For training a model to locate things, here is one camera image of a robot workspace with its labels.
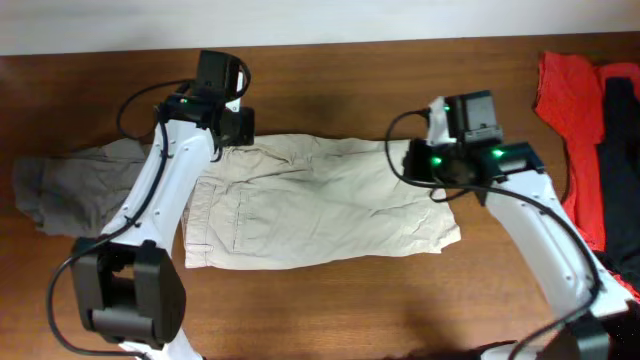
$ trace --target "beige shorts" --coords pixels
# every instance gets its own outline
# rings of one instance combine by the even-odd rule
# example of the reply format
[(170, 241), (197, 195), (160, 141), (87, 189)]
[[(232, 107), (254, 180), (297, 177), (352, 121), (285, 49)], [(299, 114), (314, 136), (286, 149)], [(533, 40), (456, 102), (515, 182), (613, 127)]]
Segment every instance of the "beige shorts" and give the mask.
[[(397, 166), (407, 145), (391, 143)], [(460, 240), (449, 206), (399, 182), (382, 142), (309, 135), (227, 149), (198, 179), (183, 232), (187, 267), (238, 270), (439, 253)]]

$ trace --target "wooden table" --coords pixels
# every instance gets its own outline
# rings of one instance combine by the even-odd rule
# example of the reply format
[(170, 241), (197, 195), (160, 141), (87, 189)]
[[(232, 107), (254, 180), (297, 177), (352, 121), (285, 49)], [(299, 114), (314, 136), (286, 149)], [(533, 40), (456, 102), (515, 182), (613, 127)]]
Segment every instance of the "wooden table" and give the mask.
[[(381, 139), (392, 117), (437, 95), (493, 91), (507, 141), (529, 141), (562, 192), (561, 139), (531, 110), (543, 50), (595, 62), (640, 62), (640, 34), (408, 41), (224, 49), (254, 73), (244, 103), (259, 134), (308, 133)], [(2, 359), (75, 359), (49, 333), (44, 292), (72, 239), (47, 237), (13, 208), (10, 164), (18, 155), (58, 154), (118, 138), (118, 106), (138, 89), (195, 74), (198, 50), (0, 58), (0, 349)], [(128, 129), (152, 125), (142, 97)], [(419, 121), (397, 138), (423, 136)], [(550, 319), (534, 278), (509, 236), (472, 196), (451, 204), (463, 240), (441, 255), (367, 257), (290, 271), (185, 270), (184, 327), (213, 358), (374, 359), (517, 339)], [(81, 329), (70, 278), (56, 293), (64, 333), (108, 348)]]

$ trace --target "black cable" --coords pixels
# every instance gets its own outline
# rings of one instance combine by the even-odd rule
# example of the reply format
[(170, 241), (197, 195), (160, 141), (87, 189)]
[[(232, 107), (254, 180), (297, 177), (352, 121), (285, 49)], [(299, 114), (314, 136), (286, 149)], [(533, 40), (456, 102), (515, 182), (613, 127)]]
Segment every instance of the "black cable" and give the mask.
[(148, 133), (142, 135), (142, 136), (133, 136), (130, 135), (129, 133), (127, 133), (124, 128), (122, 127), (122, 114), (124, 114), (124, 111), (127, 109), (127, 106), (129, 106), (129, 104), (135, 100), (138, 96), (151, 91), (151, 90), (155, 90), (161, 87), (165, 87), (165, 86), (170, 86), (170, 85), (177, 85), (177, 84), (188, 84), (191, 81), (193, 81), (193, 79), (183, 79), (183, 80), (174, 80), (174, 81), (167, 81), (167, 82), (163, 82), (163, 83), (159, 83), (159, 84), (155, 84), (155, 85), (151, 85), (148, 86), (142, 90), (137, 91), (136, 93), (134, 93), (133, 95), (129, 96), (129, 98), (127, 100), (125, 100), (125, 102), (120, 106), (120, 109), (118, 110), (118, 114), (116, 115), (116, 127), (118, 128), (118, 131), (120, 132), (120, 134), (126, 138), (132, 139), (132, 140), (140, 140), (143, 137), (149, 136), (153, 133), (153, 130), (155, 129), (156, 124), (153, 124), (153, 128), (151, 128), (151, 131), (149, 131)]
[(218, 156), (211, 161), (212, 163), (216, 163), (222, 160), (222, 152), (223, 152), (222, 147), (215, 145), (214, 149), (215, 149), (214, 154), (218, 154)]
[(595, 303), (595, 301), (598, 298), (598, 294), (600, 293), (601, 289), (602, 289), (602, 281), (600, 280), (600, 276), (598, 273), (598, 268), (596, 266), (595, 261), (593, 260), (593, 258), (591, 257), (591, 252), (589, 250), (589, 248), (587, 247), (587, 245), (584, 243), (584, 241), (582, 241), (582, 239), (580, 238), (580, 235), (578, 233), (576, 233), (576, 231), (571, 227), (571, 225), (569, 225), (562, 217), (560, 217), (560, 215), (556, 214), (553, 210), (551, 210), (549, 207), (541, 204), (540, 202), (533, 200), (527, 196), (518, 194), (516, 192), (513, 191), (509, 191), (509, 190), (504, 190), (504, 189), (500, 189), (500, 188), (492, 188), (492, 187), (488, 187), (488, 186), (480, 186), (480, 185), (472, 185), (472, 184), (432, 184), (432, 183), (424, 183), (424, 182), (420, 182), (420, 181), (415, 181), (412, 180), (410, 178), (405, 177), (404, 175), (400, 174), (395, 166), (393, 165), (393, 163), (391, 162), (391, 155), (389, 153), (389, 141), (391, 139), (391, 133), (393, 132), (393, 129), (395, 128), (396, 124), (398, 124), (398, 122), (400, 122), (402, 119), (410, 116), (410, 115), (420, 115), (423, 116), (425, 118), (428, 117), (428, 109), (421, 109), (421, 110), (415, 110), (415, 111), (408, 111), (405, 112), (403, 114), (400, 114), (399, 116), (397, 116), (395, 119), (393, 119), (393, 121), (391, 122), (391, 124), (389, 125), (389, 128), (387, 129), (387, 133), (385, 136), (385, 140), (384, 140), (384, 150), (385, 150), (385, 155), (387, 156), (387, 162), (389, 163), (389, 167), (391, 168), (391, 171), (393, 172), (393, 174), (402, 182), (409, 184), (409, 185), (413, 185), (413, 186), (417, 186), (417, 187), (421, 187), (421, 188), (426, 188), (426, 189), (459, 189), (459, 190), (466, 190), (466, 191), (477, 191), (477, 192), (490, 192), (490, 193), (494, 193), (494, 194), (500, 194), (500, 195), (505, 195), (505, 196), (510, 196), (512, 198), (515, 198), (517, 200), (520, 200), (522, 202), (525, 202), (533, 207), (535, 207), (536, 209), (540, 210), (543, 214), (551, 217), (558, 225), (560, 225), (560, 227), (562, 227), (564, 229), (564, 231), (571, 237), (571, 239), (575, 242), (576, 246), (578, 247), (578, 250), (580, 250), (580, 252), (582, 253), (585, 262), (587, 263), (587, 266), (589, 267), (589, 271), (591, 272), (591, 276), (593, 277), (593, 286), (589, 289), (590, 293), (591, 293), (591, 297), (589, 297), (589, 300), (587, 300), (584, 304), (582, 304), (581, 306), (579, 306), (577, 309), (575, 309), (574, 311), (570, 312), (569, 314), (563, 316), (562, 318), (536, 330), (535, 332), (531, 333), (530, 335), (528, 335), (527, 337), (525, 337), (524, 339), (522, 339), (511, 351), (511, 353), (509, 354), (509, 359), (508, 360), (515, 360), (516, 356), (525, 348), (527, 347), (533, 340), (539, 338), (540, 336), (548, 333), (551, 330), (556, 329), (557, 327), (561, 326), (561, 325), (565, 325), (568, 322), (571, 322), (581, 316), (583, 316), (584, 314), (586, 314), (589, 309), (591, 308), (591, 305), (593, 305)]
[[(227, 102), (234, 101), (244, 96), (244, 94), (249, 89), (249, 86), (251, 85), (251, 70), (249, 70), (249, 66), (244, 61), (240, 60), (240, 58), (237, 58), (235, 56), (233, 58), (235, 59), (235, 61), (237, 61), (240, 64), (240, 68), (242, 69), (242, 73), (244, 74), (244, 85), (236, 93), (236, 95), (233, 98), (227, 99)], [(149, 92), (151, 90), (155, 90), (161, 87), (165, 87), (165, 86), (170, 86), (170, 85), (181, 84), (181, 86), (178, 88), (178, 90), (176, 90), (176, 92), (179, 94), (185, 93), (189, 88), (189, 84), (193, 81), (194, 81), (193, 79), (167, 81), (167, 82), (148, 86), (142, 90), (138, 90), (136, 93), (129, 96), (129, 98), (127, 98), (127, 100), (125, 100), (125, 102), (120, 106), (120, 109), (118, 109), (118, 114), (116, 115), (116, 127), (118, 128), (118, 132), (120, 132), (122, 136), (132, 140), (140, 140), (144, 137), (151, 135), (153, 133), (153, 130), (155, 129), (155, 126), (156, 126), (155, 123), (153, 124), (153, 127), (149, 132), (141, 136), (133, 136), (124, 130), (124, 128), (122, 127), (122, 115), (124, 114), (124, 111), (127, 109), (129, 104), (131, 104), (131, 102), (133, 102), (133, 100), (135, 100), (138, 96), (146, 92)]]
[(431, 189), (431, 191), (429, 191), (429, 199), (431, 199), (431, 201), (433, 201), (434, 203), (443, 203), (443, 202), (449, 202), (449, 201), (453, 201), (459, 197), (462, 197), (464, 195), (467, 195), (468, 193), (471, 192), (471, 190), (460, 190), (457, 193), (451, 195), (451, 196), (445, 196), (442, 199), (437, 199), (434, 198), (433, 195), (435, 195), (436, 189)]
[(51, 332), (53, 333), (53, 335), (55, 336), (55, 338), (58, 340), (58, 342), (64, 346), (67, 350), (78, 354), (78, 355), (85, 355), (85, 356), (129, 356), (129, 357), (138, 357), (141, 358), (143, 360), (150, 360), (150, 358), (143, 352), (138, 352), (138, 351), (101, 351), (101, 350), (87, 350), (87, 349), (82, 349), (79, 348), (73, 344), (71, 344), (67, 339), (65, 339), (65, 337), (62, 335), (62, 332), (60, 332), (60, 329), (58, 328), (58, 325), (56, 324), (56, 320), (55, 320), (55, 316), (53, 313), (53, 294), (54, 294), (54, 290), (55, 290), (55, 286), (56, 283), (58, 282), (58, 279), (60, 278), (60, 275), (62, 275), (62, 273), (64, 272), (65, 269), (67, 269), (70, 265), (72, 265), (76, 260), (78, 260), (79, 258), (95, 251), (96, 249), (106, 245), (109, 241), (113, 240), (114, 238), (124, 234), (127, 230), (129, 230), (132, 226), (136, 225), (136, 221), (138, 221), (138, 219), (140, 219), (140, 217), (142, 216), (142, 214), (144, 214), (145, 210), (147, 209), (147, 207), (149, 206), (149, 203), (151, 203), (151, 200), (153, 199), (153, 196), (158, 188), (158, 185), (160, 184), (160, 180), (162, 179), (162, 174), (164, 173), (164, 168), (167, 164), (167, 159), (168, 159), (168, 151), (169, 151), (169, 140), (168, 140), (168, 136), (167, 136), (167, 127), (164, 124), (164, 122), (162, 121), (157, 121), (157, 123), (160, 125), (160, 130), (162, 132), (162, 152), (160, 154), (161, 158), (160, 158), (160, 165), (158, 166), (158, 171), (156, 172), (156, 176), (153, 179), (153, 182), (151, 183), (151, 187), (149, 188), (149, 192), (147, 193), (147, 196), (144, 198), (142, 204), (140, 205), (140, 208), (138, 208), (138, 210), (135, 212), (135, 214), (133, 214), (133, 216), (130, 219), (127, 219), (127, 222), (118, 230), (110, 233), (110, 234), (106, 234), (106, 235), (101, 235), (99, 236), (96, 240), (97, 242), (95, 244), (93, 244), (91, 247), (80, 251), (76, 254), (73, 254), (72, 256), (70, 256), (67, 260), (65, 260), (62, 264), (60, 264), (60, 266), (56, 269), (56, 271), (54, 272), (53, 276), (51, 277), (51, 280), (49, 281), (49, 286), (47, 288), (47, 296), (46, 296), (46, 310), (47, 310), (47, 321), (49, 322), (49, 327), (51, 328)]

